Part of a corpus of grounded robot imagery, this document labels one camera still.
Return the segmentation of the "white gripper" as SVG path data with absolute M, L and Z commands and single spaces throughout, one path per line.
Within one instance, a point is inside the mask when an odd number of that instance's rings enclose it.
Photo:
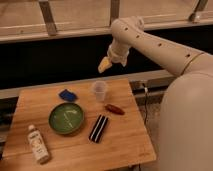
M 110 45 L 107 51 L 108 57 L 104 57 L 101 60 L 98 66 L 98 72 L 103 73 L 105 70 L 109 69 L 112 66 L 112 63 L 120 63 L 123 67 L 125 67 L 127 65 L 128 55 L 128 48 L 118 48 Z

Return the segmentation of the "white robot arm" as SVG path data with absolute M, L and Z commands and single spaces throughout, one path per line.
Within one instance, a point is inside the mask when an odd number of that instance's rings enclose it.
M 174 75 L 161 102 L 159 171 L 213 171 L 213 55 L 143 31 L 143 20 L 119 18 L 98 66 L 125 65 L 135 48 Z

